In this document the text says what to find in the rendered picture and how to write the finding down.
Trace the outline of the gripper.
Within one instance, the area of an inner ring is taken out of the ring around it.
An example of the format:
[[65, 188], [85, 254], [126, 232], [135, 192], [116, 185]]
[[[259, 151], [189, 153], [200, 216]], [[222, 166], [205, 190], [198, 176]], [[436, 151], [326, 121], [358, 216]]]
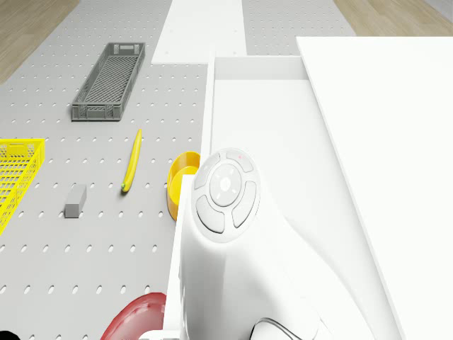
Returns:
[[271, 318], [261, 318], [253, 326], [250, 340], [302, 340], [287, 327]]

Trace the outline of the red plate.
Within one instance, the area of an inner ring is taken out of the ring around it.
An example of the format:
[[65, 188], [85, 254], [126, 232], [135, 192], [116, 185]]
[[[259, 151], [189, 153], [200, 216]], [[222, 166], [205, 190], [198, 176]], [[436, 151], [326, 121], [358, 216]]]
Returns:
[[147, 331], [163, 329], [165, 306], [163, 293], [133, 300], [112, 320], [101, 340], [139, 340]]

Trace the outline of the yellow bowl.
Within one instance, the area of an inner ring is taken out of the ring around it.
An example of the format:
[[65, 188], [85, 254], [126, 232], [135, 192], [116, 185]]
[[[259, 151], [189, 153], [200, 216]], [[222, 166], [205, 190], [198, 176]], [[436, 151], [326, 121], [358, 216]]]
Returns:
[[194, 151], [183, 152], [172, 163], [167, 178], [167, 206], [171, 217], [176, 221], [180, 201], [180, 191], [184, 175], [196, 174], [200, 166], [200, 155]]

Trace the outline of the white drawer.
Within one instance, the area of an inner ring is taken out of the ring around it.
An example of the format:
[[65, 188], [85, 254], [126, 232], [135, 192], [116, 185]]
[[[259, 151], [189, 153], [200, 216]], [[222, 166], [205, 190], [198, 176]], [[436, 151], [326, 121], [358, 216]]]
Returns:
[[[208, 65], [200, 166], [221, 149], [252, 158], [282, 216], [330, 266], [373, 340], [402, 340], [397, 316], [360, 223], [300, 57], [218, 57]], [[179, 340], [183, 181], [164, 326]]]

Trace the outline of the banana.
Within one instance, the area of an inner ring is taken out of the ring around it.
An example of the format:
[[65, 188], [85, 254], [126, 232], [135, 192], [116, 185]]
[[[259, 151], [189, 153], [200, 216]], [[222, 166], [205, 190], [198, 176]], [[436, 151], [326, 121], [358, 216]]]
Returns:
[[134, 140], [134, 144], [132, 147], [132, 152], [130, 155], [130, 162], [127, 167], [127, 172], [125, 174], [124, 180], [121, 184], [121, 189], [123, 193], [127, 193], [131, 186], [132, 182], [134, 180], [134, 175], [137, 169], [137, 164], [139, 160], [139, 153], [142, 145], [142, 130], [138, 129], [137, 135]]

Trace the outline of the white cabinet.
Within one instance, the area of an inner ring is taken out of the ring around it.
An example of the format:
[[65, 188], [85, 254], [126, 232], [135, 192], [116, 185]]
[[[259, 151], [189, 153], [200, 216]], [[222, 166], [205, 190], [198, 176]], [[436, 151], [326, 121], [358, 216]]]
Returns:
[[453, 340], [453, 37], [300, 37], [406, 340]]

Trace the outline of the grey cube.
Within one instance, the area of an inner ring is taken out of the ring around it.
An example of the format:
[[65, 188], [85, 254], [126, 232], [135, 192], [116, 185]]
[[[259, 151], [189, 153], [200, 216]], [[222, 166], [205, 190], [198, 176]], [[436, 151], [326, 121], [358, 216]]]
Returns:
[[66, 218], [78, 218], [86, 202], [86, 184], [76, 184], [69, 192], [64, 207]]

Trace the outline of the dark grey basket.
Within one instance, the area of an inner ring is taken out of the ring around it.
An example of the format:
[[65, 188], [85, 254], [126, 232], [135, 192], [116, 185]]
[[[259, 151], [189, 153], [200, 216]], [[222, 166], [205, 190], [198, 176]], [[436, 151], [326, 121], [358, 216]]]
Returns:
[[119, 121], [145, 57], [144, 43], [110, 42], [71, 105], [73, 121]]

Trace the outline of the yellow basket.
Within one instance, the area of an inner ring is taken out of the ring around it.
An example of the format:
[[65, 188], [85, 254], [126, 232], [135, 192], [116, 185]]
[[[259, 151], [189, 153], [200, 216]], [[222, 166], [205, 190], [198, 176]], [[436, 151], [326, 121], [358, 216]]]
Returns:
[[44, 160], [44, 139], [0, 139], [0, 235]]

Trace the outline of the white board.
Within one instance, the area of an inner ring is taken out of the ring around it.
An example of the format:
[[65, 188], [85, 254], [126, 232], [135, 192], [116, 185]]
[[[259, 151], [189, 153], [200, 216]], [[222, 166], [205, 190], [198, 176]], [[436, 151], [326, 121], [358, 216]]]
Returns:
[[207, 63], [211, 50], [247, 54], [242, 0], [173, 0], [152, 62]]

